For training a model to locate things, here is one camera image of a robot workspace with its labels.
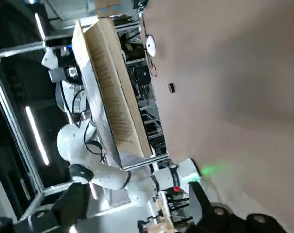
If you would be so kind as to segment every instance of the black cable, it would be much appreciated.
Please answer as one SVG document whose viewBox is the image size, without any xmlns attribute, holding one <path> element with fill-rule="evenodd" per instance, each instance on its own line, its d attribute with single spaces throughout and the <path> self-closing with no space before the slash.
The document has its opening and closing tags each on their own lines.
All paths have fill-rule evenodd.
<svg viewBox="0 0 294 233">
<path fill-rule="evenodd" d="M 60 93 L 61 93 L 61 97 L 62 97 L 63 100 L 64 100 L 65 108 L 66 108 L 67 112 L 70 114 L 71 118 L 74 119 L 74 116 L 73 116 L 72 112 L 70 111 L 69 106 L 68 106 L 67 101 L 66 101 L 66 98 L 65 98 L 65 93 L 64 93 L 63 84 L 62 84 L 61 81 L 59 82 L 59 84 L 60 84 Z M 76 127 L 78 127 L 78 128 L 80 127 L 80 126 L 77 124 L 77 122 L 75 122 L 75 121 L 73 121 L 73 122 L 74 122 L 74 124 L 76 125 Z"/>
<path fill-rule="evenodd" d="M 87 133 L 87 130 L 88 130 L 88 128 L 89 128 L 89 125 L 90 125 L 90 121 L 88 122 L 88 124 L 87 124 L 87 126 L 86 126 L 86 128 L 85 128 L 85 130 L 84 130 L 84 133 L 83 133 L 83 142 L 84 142 L 84 145 L 85 145 L 85 147 L 86 147 L 86 149 L 90 152 L 90 153 L 92 153 L 92 154 L 94 154 L 94 155 L 100 155 L 100 160 L 101 160 L 101 162 L 103 162 L 104 164 L 107 164 L 107 161 L 105 160 L 105 157 L 103 156 L 103 153 L 95 153 L 95 152 L 93 152 L 89 147 L 88 147 L 88 145 L 87 145 L 87 143 L 86 143 L 86 133 Z"/>
<path fill-rule="evenodd" d="M 128 38 L 127 40 L 130 42 L 131 39 L 135 38 L 136 36 L 140 35 L 140 32 L 139 33 L 136 33 L 135 35 L 131 36 L 130 38 Z"/>
<path fill-rule="evenodd" d="M 75 103 L 75 100 L 77 99 L 78 95 L 79 95 L 82 91 L 84 91 L 84 89 L 79 90 L 79 91 L 74 95 L 74 97 L 73 97 L 73 100 L 72 100 L 72 111 L 71 111 L 73 114 L 74 114 L 74 103 Z"/>
<path fill-rule="evenodd" d="M 72 111 L 71 111 L 72 114 L 74 114 L 74 103 L 75 103 L 75 100 L 77 99 L 78 95 L 79 95 L 82 91 L 84 91 L 84 89 L 79 90 L 79 91 L 74 95 L 74 97 L 73 97 L 73 100 L 72 100 L 72 109 L 71 109 L 71 110 L 72 110 Z M 78 123 L 79 128 L 81 127 L 81 122 L 82 122 L 82 116 L 80 116 L 80 119 L 79 119 L 79 123 Z"/>
<path fill-rule="evenodd" d="M 147 34 L 146 24 L 145 24 L 145 19 L 144 19 L 144 17 L 143 17 L 143 14 L 142 14 L 142 16 L 141 16 L 141 19 L 142 19 L 143 30 L 144 30 L 144 33 L 145 33 L 145 38 L 147 39 L 149 35 Z M 151 74 L 152 76 L 154 76 L 154 77 L 157 77 L 156 66 L 153 64 L 152 58 L 151 58 L 150 54 L 148 53 L 148 51 L 146 51 L 146 54 L 147 54 L 148 67 L 150 68 L 150 74 Z"/>
</svg>

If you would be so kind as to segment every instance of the metal frame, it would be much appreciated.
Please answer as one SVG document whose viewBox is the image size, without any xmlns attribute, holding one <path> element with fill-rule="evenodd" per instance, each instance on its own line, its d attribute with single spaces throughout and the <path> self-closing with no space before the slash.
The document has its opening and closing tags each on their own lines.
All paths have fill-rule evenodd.
<svg viewBox="0 0 294 233">
<path fill-rule="evenodd" d="M 140 58 L 140 59 L 136 59 L 136 60 L 131 60 L 131 61 L 127 61 L 125 62 L 127 65 L 131 65 L 131 64 L 135 64 L 138 62 L 145 62 L 147 61 L 147 58 Z"/>
<path fill-rule="evenodd" d="M 139 23 L 131 23 L 131 24 L 128 24 L 125 26 L 123 26 L 123 25 L 118 26 L 116 28 L 116 30 L 117 31 L 129 30 L 129 29 L 138 28 L 138 26 L 139 26 Z M 26 53 L 26 52 L 31 52 L 31 51 L 36 51 L 36 50 L 42 50 L 42 49 L 44 49 L 44 47 L 45 47 L 44 42 L 41 41 L 41 42 L 34 42 L 34 43 L 26 44 L 26 45 L 4 48 L 4 49 L 0 49 L 0 58 L 9 57 L 9 56 L 22 54 L 22 53 Z M 131 63 L 140 62 L 140 61 L 145 61 L 145 59 L 138 59 L 138 60 L 130 61 L 127 63 L 131 64 Z M 23 159 L 25 160 L 26 166 L 27 166 L 30 174 L 32 175 L 32 178 L 33 178 L 33 181 L 35 184 L 35 188 L 37 190 L 37 195 L 35 196 L 34 200 L 31 202 L 30 206 L 27 208 L 27 210 L 25 211 L 25 213 L 23 214 L 23 216 L 20 219 L 20 221 L 23 221 L 31 213 L 33 213 L 33 211 L 37 207 L 39 207 L 41 205 L 43 199 L 46 196 L 67 190 L 72 185 L 72 182 L 66 182 L 66 183 L 56 185 L 56 186 L 44 188 L 43 182 L 42 182 L 40 175 L 38 173 L 38 170 L 35 166 L 35 163 L 34 163 L 33 158 L 31 156 L 30 150 L 26 144 L 25 138 L 24 138 L 23 133 L 20 129 L 16 115 L 15 115 L 13 108 L 10 104 L 8 96 L 4 90 L 4 86 L 1 81 L 1 78 L 0 78 L 0 104 L 3 107 L 8 124 L 10 125 L 10 128 L 13 132 L 13 135 L 16 138 L 16 142 L 20 148 L 21 155 L 22 155 Z M 124 167 L 123 169 L 127 170 L 127 171 L 134 170 L 134 169 L 138 169 L 138 168 L 147 166 L 149 164 L 152 164 L 155 162 L 160 162 L 160 161 L 167 160 L 167 159 L 169 159 L 169 155 L 164 154 L 161 156 L 145 159 L 145 160 L 138 162 L 138 163 L 135 163 L 135 164 L 131 164 L 129 166 Z"/>
</svg>

